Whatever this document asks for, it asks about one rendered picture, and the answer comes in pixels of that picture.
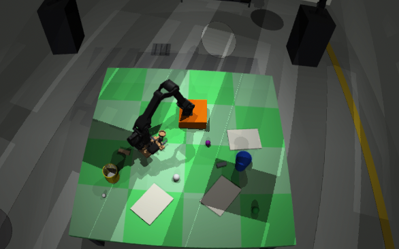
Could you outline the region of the dark green ball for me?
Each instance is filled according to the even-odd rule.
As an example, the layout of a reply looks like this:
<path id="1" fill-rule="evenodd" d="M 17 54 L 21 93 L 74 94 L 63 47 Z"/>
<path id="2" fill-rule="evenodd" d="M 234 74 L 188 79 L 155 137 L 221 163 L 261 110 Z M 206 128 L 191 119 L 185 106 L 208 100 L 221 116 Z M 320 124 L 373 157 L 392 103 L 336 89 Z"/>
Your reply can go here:
<path id="1" fill-rule="evenodd" d="M 259 208 L 258 207 L 253 207 L 253 209 L 251 210 L 253 214 L 256 214 L 259 212 Z"/>

